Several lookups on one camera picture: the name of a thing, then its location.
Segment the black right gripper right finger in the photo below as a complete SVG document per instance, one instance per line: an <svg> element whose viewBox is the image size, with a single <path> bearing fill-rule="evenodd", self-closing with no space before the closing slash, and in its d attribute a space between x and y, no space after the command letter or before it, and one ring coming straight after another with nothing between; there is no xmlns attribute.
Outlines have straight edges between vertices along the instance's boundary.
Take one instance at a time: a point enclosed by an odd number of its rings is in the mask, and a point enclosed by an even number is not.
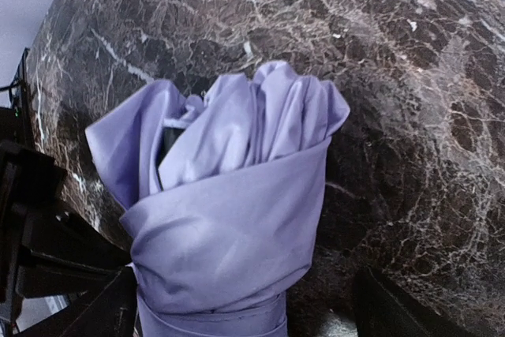
<svg viewBox="0 0 505 337"><path fill-rule="evenodd" d="M373 268L363 268L354 276L353 312L359 336L472 335L423 306L386 275Z"/></svg>

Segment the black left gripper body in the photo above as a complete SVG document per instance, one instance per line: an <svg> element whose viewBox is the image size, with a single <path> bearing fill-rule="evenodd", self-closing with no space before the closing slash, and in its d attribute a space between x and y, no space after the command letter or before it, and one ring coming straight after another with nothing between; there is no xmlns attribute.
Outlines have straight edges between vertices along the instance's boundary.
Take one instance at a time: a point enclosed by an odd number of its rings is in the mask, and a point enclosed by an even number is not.
<svg viewBox="0 0 505 337"><path fill-rule="evenodd" d="M23 300L68 294L78 299L126 268L126 252L60 199L65 169L26 143L21 116L3 107L2 331L18 329Z"/></svg>

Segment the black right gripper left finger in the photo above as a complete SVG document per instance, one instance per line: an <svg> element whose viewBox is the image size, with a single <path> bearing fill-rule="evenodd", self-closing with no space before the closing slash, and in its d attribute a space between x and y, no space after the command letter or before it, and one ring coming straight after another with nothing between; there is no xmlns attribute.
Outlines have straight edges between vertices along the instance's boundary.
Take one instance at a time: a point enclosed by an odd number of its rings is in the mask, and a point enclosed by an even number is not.
<svg viewBox="0 0 505 337"><path fill-rule="evenodd" d="M72 305L23 331L24 336L132 336L137 316L137 282L123 268Z"/></svg>

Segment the lavender folding umbrella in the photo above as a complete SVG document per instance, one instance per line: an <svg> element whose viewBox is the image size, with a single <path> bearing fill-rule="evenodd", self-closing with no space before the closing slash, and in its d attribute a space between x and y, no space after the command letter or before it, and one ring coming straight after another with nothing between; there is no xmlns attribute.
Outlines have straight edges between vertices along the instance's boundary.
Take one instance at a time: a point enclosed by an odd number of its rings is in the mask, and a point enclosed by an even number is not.
<svg viewBox="0 0 505 337"><path fill-rule="evenodd" d="M349 112L332 82L278 61L204 96L154 81L86 129L133 240L144 335L287 335Z"/></svg>

